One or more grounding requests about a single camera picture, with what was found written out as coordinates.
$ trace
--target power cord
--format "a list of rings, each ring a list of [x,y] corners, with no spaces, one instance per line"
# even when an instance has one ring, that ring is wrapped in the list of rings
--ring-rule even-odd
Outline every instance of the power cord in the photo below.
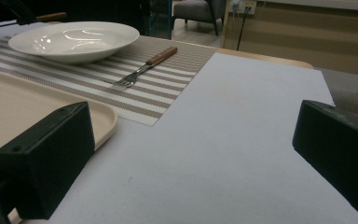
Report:
[[[233,26],[233,27],[236,27],[236,25],[235,25],[235,14],[237,13],[239,7],[240,7],[240,3],[239,3],[239,2],[234,3],[234,4],[232,5],[232,26]]]
[[[238,38],[237,51],[240,49],[240,42],[241,42],[241,38],[242,38],[243,25],[245,24],[246,17],[248,16],[248,13],[249,13],[250,10],[251,10],[250,7],[245,7],[245,12],[243,13],[243,20],[242,20],[242,27],[241,27],[240,37]]]

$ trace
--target striped placemat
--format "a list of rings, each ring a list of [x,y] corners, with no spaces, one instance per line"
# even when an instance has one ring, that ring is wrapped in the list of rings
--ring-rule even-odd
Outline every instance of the striped placemat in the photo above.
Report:
[[[0,38],[0,72],[112,105],[119,116],[153,126],[191,79],[216,52],[215,48],[140,36],[134,43],[98,63],[67,65],[12,50]],[[118,91],[117,81],[167,47],[178,52],[142,74],[135,86]]]

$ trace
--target white plate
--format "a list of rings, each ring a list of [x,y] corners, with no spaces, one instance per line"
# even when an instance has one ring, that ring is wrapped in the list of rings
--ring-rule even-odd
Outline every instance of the white plate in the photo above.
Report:
[[[59,63],[92,63],[129,45],[139,32],[113,22],[80,21],[39,27],[13,36],[16,51]]]

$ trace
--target beige tray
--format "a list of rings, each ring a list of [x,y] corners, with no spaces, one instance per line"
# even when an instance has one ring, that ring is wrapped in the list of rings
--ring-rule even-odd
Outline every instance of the beige tray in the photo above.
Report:
[[[97,149],[114,132],[117,113],[109,105],[0,73],[0,147],[64,105],[88,101]]]

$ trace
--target gray chair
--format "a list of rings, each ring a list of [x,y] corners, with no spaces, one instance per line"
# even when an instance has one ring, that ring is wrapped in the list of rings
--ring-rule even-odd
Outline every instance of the gray chair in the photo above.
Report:
[[[173,6],[172,29],[176,19],[187,21],[203,21],[212,23],[216,35],[216,20],[221,19],[222,24],[225,18],[227,0],[184,0]]]

